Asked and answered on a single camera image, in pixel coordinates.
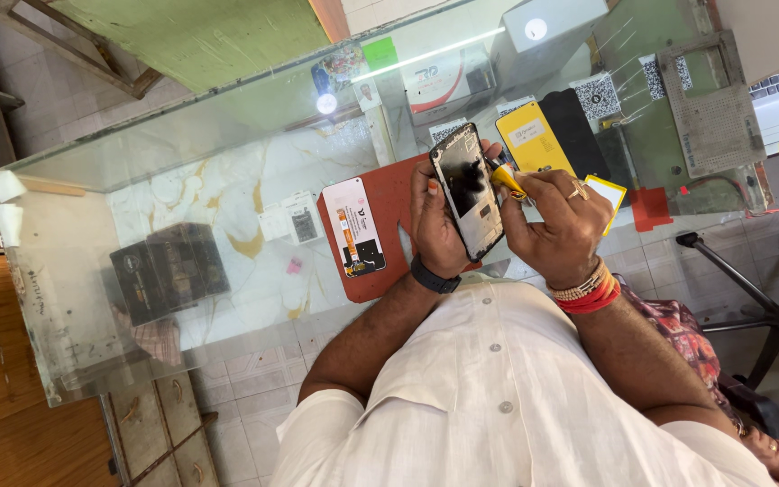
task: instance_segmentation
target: green wall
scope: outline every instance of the green wall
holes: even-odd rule
[[[198,93],[330,43],[308,0],[49,5]]]

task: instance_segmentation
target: pink sticker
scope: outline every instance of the pink sticker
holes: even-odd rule
[[[296,257],[290,259],[290,263],[287,264],[287,274],[298,274],[302,269],[302,261]]]

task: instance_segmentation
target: patterned fabric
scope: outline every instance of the patterned fabric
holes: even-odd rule
[[[618,282],[621,282],[622,294],[687,360],[690,367],[698,374],[699,379],[706,383],[714,402],[720,406],[720,409],[726,413],[732,423],[740,428],[741,419],[732,411],[729,400],[718,389],[717,378],[720,375],[720,361],[708,338],[702,333],[702,327],[699,326],[687,306],[677,301],[645,301],[630,290],[623,277],[618,274],[614,274],[614,276]]]

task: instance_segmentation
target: black box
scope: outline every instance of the black box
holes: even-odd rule
[[[183,222],[110,254],[133,326],[230,291],[221,256],[206,224]]]

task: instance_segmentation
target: black watch strap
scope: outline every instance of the black watch strap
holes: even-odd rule
[[[410,263],[410,274],[426,289],[440,294],[449,294],[455,291],[461,282],[461,277],[459,276],[452,279],[436,276],[432,271],[426,269],[426,266],[422,265],[420,254],[416,254],[414,260]]]

